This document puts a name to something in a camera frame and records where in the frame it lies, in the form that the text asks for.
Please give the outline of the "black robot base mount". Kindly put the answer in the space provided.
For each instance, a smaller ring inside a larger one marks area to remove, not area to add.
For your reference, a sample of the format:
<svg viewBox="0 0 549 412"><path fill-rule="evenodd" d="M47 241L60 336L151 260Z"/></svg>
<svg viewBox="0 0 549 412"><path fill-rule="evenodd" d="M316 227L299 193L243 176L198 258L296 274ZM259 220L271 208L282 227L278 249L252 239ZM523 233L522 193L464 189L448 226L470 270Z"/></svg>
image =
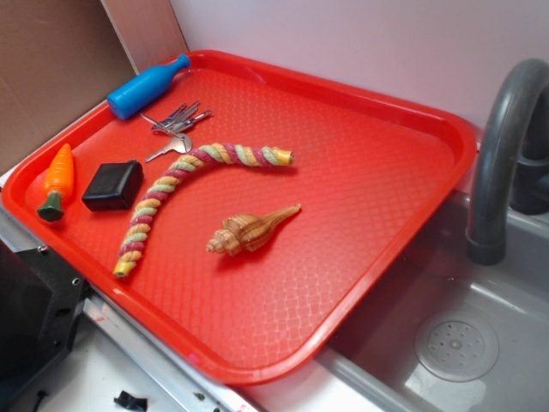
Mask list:
<svg viewBox="0 0 549 412"><path fill-rule="evenodd" d="M87 290L52 249L1 244L2 411L71 352Z"/></svg>

